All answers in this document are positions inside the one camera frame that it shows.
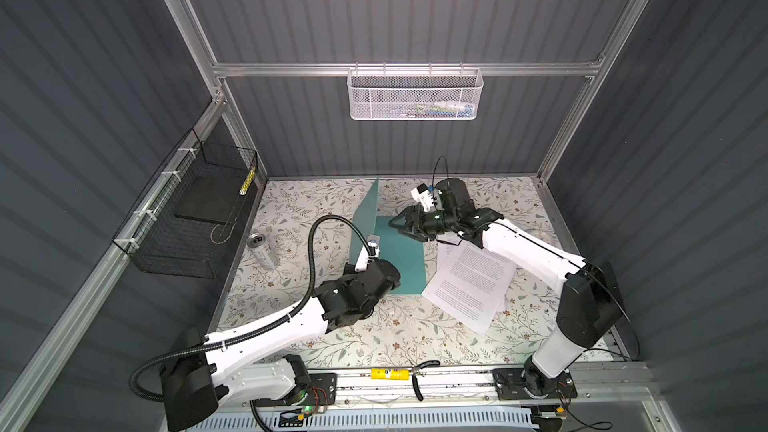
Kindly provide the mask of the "teal file folder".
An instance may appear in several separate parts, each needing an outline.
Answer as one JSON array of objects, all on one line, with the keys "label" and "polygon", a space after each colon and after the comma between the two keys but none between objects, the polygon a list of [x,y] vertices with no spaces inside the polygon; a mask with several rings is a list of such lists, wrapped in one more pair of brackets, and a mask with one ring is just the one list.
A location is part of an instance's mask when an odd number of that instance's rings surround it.
[{"label": "teal file folder", "polygon": [[379,237],[379,257],[392,263],[401,275],[396,295],[420,295],[427,285],[424,246],[399,234],[389,226],[395,213],[380,216],[377,212],[379,195],[383,187],[376,179],[355,211],[352,222],[365,237]]}]

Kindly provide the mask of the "English text paper sheet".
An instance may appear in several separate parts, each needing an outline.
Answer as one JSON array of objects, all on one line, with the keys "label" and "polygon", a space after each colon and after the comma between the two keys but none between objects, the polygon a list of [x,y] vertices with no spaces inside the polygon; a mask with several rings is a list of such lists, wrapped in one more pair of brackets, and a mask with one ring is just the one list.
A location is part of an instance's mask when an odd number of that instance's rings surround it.
[{"label": "English text paper sheet", "polygon": [[489,330],[505,308],[517,264],[462,242],[440,244],[437,269],[422,296],[478,335]]}]

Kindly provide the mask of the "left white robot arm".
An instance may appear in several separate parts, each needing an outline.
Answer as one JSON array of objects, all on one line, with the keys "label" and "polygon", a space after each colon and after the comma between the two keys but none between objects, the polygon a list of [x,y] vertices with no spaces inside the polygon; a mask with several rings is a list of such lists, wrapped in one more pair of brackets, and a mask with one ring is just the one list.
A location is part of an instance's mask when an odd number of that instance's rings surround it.
[{"label": "left white robot arm", "polygon": [[314,243],[307,243],[309,283],[302,298],[286,310],[239,329],[208,337],[181,335],[174,351],[158,363],[166,426],[184,431],[210,417],[219,406],[246,400],[297,402],[309,387],[302,360],[289,355],[259,379],[245,367],[296,343],[320,338],[369,318],[378,303],[397,289],[401,275],[389,261],[370,256],[364,270],[318,282]]}]

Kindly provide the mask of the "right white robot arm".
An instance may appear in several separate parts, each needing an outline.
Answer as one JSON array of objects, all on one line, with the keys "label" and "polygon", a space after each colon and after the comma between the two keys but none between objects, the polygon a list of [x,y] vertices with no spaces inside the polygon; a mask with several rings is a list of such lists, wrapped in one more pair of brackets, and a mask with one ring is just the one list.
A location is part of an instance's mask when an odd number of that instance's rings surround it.
[{"label": "right white robot arm", "polygon": [[596,266],[530,235],[493,209],[476,207],[462,180],[420,184],[411,196],[415,204],[403,211],[402,235],[429,242],[452,232],[465,243],[511,260],[559,298],[555,327],[524,363],[522,380],[531,397],[556,393],[566,369],[627,317],[610,265]]}]

